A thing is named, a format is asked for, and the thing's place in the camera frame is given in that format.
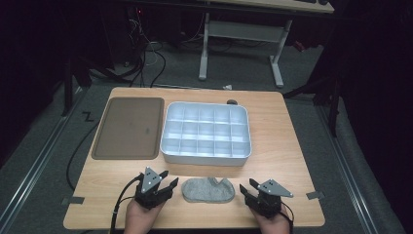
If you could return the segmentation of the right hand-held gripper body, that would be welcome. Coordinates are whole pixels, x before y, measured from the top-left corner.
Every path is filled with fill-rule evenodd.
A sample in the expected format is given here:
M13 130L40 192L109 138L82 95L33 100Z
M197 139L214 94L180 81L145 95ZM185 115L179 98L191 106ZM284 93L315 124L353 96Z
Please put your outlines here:
M256 199L244 197L244 202L260 215L272 218L281 212L282 197L292 198L293 194L271 178L259 184Z

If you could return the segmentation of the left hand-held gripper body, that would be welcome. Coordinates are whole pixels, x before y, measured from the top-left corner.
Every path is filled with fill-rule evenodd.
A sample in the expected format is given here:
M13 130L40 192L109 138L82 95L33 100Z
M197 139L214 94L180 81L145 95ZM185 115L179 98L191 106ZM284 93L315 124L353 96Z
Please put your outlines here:
M150 167L146 167L144 173L140 174L137 178L139 184L136 186L134 200L143 208L148 210L161 205L172 197L172 194L163 194L160 191L160 180L155 171Z

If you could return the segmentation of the grey sock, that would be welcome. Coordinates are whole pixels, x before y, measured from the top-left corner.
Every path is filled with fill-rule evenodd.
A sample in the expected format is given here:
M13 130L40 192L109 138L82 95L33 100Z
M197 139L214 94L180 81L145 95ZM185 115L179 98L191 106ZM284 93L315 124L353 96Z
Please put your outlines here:
M181 191L183 198L190 203L224 204L235 197L235 188L227 178L190 178L181 185Z

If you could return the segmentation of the person's right hand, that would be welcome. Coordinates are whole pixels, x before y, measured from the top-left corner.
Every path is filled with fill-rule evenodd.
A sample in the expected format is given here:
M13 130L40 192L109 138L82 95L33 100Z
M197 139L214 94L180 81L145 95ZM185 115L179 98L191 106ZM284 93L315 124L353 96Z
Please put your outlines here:
M285 207L282 207L281 213L272 218L266 218L255 210L250 210L255 217L261 234L289 234L290 224L289 217Z

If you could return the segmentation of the person's left hand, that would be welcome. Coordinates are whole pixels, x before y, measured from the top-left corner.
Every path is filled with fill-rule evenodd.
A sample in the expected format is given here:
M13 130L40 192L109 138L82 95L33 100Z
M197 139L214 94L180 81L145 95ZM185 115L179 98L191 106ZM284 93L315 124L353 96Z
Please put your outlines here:
M135 200L130 201L127 205L124 234L148 234L165 204L148 210Z

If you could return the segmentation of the brown tray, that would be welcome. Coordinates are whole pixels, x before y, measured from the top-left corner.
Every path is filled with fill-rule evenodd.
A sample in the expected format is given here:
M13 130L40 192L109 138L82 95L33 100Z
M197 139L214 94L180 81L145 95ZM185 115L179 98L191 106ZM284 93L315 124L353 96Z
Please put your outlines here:
M92 157L153 160L159 154L165 101L161 97L113 97L100 120Z

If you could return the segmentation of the white compartment box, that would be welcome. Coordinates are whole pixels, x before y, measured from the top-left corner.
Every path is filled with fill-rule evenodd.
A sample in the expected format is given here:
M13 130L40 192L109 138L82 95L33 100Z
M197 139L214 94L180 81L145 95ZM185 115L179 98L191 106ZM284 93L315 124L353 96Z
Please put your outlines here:
M241 167L252 151L247 110L236 104L172 102L160 149L168 163Z

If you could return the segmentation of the black stand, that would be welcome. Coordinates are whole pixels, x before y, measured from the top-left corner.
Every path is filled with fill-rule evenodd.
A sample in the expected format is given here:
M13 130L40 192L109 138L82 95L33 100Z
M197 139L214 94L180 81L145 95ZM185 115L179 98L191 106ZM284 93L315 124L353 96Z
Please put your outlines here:
M314 105L329 105L327 115L327 128L336 137L336 121L339 114L338 105L341 81L338 76L326 76L315 81L310 81L297 89L283 94L284 98L293 98L300 94L314 93Z
M64 109L63 116L67 116L73 106L73 80L83 88L88 88L92 84L89 75L87 60L83 57L70 57L64 64Z

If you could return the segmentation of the desk with white legs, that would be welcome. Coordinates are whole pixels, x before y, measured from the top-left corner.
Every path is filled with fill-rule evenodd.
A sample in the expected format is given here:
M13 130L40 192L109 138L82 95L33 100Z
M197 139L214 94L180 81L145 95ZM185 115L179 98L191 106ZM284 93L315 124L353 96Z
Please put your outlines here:
M263 10L281 10L287 13L333 14L334 8L329 0L206 0L206 4L229 4L230 6L258 7ZM275 84L283 87L279 60L293 19L286 19L282 25L271 26L252 22L234 22L224 19L211 19L205 14L204 40L201 54L199 79L207 78L208 40L210 37L240 39L247 41L276 43L275 53L269 56Z

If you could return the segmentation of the metal floor rail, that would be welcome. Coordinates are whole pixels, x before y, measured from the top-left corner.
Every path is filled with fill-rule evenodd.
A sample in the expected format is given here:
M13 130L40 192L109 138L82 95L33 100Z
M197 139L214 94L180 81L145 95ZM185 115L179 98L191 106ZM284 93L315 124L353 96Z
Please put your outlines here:
M328 117L324 107L316 106L315 110L320 118L324 130L326 131L329 141L333 147L334 155L338 163L340 175L345 183L348 194L352 201L353 207L357 213L359 222L365 234L379 234L377 226L372 218L372 215L367 207L364 196L361 193L360 187L349 167L344 151L339 143L339 140L330 131L328 125Z
M48 164L53 150L71 117L73 108L85 95L86 88L76 88L74 102L64 109L63 88L29 128L6 165L0 169L0 234L13 224L25 200Z

